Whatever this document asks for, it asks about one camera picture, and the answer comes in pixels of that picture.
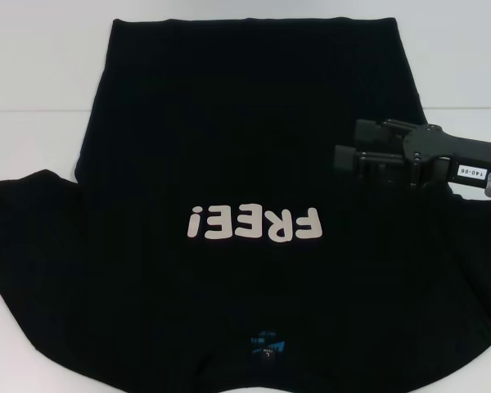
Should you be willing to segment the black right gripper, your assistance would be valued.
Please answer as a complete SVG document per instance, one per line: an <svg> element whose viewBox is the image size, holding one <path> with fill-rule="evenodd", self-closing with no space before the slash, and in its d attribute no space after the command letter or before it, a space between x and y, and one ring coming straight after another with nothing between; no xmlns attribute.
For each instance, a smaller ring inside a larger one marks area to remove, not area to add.
<svg viewBox="0 0 491 393"><path fill-rule="evenodd" d="M453 182L491 189L491 142L459 138L439 126L399 120L357 120L354 141L390 144L403 140L403 155L335 146L334 168L373 183L416 187Z"/></svg>

